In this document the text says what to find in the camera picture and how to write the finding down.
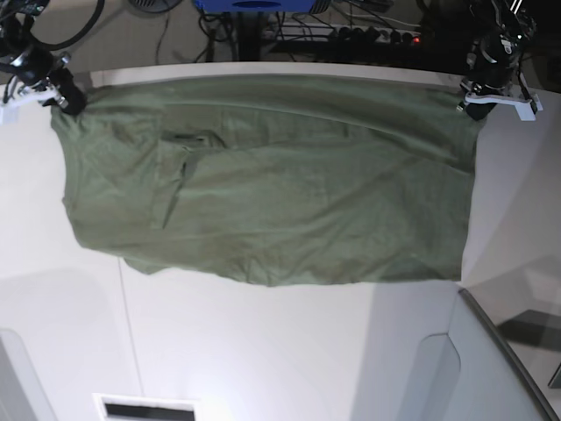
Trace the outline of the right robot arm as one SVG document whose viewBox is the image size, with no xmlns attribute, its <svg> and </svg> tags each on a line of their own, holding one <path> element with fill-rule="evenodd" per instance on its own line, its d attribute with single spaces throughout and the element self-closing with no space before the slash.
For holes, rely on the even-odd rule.
<svg viewBox="0 0 561 421">
<path fill-rule="evenodd" d="M 105 2 L 96 2 L 84 27 L 58 44 L 40 41 L 32 34 L 36 18 L 48 5 L 47 1 L 1 2 L 1 72 L 11 77 L 1 95 L 1 111 L 37 101 L 44 107 L 56 106 L 67 115 L 77 116 L 87 106 L 84 93 L 67 68 L 70 55 L 66 49 L 89 34 Z"/>
</svg>

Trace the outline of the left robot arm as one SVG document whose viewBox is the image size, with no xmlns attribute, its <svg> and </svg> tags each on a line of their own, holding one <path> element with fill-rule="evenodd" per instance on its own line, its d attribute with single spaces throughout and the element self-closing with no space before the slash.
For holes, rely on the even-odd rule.
<svg viewBox="0 0 561 421">
<path fill-rule="evenodd" d="M 501 104 L 514 107 L 520 120 L 534 121 L 543 106 L 529 91 L 522 58 L 536 33 L 535 20 L 520 1 L 471 1 L 469 10 L 481 30 L 466 56 L 457 110 L 481 121 Z"/>
</svg>

